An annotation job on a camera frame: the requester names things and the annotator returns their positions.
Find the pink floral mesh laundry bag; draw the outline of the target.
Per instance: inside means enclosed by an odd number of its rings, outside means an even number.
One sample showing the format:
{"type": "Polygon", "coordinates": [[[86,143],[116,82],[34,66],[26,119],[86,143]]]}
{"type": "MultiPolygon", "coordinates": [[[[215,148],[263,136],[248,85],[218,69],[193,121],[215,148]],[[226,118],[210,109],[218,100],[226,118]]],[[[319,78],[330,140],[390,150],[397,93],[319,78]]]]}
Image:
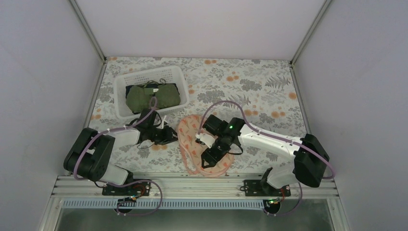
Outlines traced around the pink floral mesh laundry bag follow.
{"type": "Polygon", "coordinates": [[[215,167],[202,168],[201,154],[205,151],[206,146],[195,142],[201,120],[201,115],[189,115],[179,122],[176,132],[180,153],[189,174],[201,174],[207,178],[215,178],[227,173],[234,161],[234,156],[227,154],[215,167]]]}

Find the white plastic laundry basket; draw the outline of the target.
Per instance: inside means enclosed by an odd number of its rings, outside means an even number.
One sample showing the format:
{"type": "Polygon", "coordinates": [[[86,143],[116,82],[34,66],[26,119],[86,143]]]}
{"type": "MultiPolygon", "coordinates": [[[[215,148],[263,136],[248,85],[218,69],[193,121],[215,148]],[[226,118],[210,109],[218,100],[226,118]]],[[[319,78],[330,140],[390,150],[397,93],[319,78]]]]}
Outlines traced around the white plastic laundry basket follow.
{"type": "Polygon", "coordinates": [[[116,76],[113,82],[116,116],[123,120],[130,120],[139,117],[138,115],[133,114],[126,106],[125,101],[127,86],[140,85],[148,82],[149,80],[158,82],[161,79],[164,79],[166,83],[176,84],[180,94],[180,105],[160,109],[158,113],[161,115],[167,115],[185,108],[190,103],[187,82],[181,68],[173,65],[116,76]]]}

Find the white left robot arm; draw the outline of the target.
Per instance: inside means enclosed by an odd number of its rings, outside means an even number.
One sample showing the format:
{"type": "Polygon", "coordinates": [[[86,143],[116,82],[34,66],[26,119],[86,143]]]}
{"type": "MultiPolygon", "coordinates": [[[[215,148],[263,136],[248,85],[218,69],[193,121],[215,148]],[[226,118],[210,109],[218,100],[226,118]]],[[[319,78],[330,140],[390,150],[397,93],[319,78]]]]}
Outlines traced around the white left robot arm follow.
{"type": "Polygon", "coordinates": [[[138,118],[119,128],[103,132],[84,128],[65,157],[63,167],[77,180],[113,184],[120,194],[127,195],[133,191],[134,181],[130,179],[130,171],[110,163],[112,151],[144,141],[166,145],[177,140],[176,131],[156,111],[144,109],[138,118]]]}

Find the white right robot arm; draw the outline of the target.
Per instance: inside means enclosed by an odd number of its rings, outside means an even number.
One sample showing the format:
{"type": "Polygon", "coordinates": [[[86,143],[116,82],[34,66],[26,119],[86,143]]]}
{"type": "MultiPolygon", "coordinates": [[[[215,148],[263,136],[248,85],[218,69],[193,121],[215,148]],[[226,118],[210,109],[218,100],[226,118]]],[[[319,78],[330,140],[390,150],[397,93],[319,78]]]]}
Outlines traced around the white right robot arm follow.
{"type": "Polygon", "coordinates": [[[318,188],[323,180],[329,156],[318,139],[306,134],[304,137],[284,136],[261,130],[244,119],[234,117],[230,122],[210,115],[202,124],[204,132],[196,134],[196,142],[206,145],[201,154],[202,168],[215,167],[231,154],[231,147],[240,150],[252,147],[276,154],[288,163],[281,167],[270,167],[255,184],[245,182],[242,189],[246,196],[283,195],[293,183],[318,188]]]}

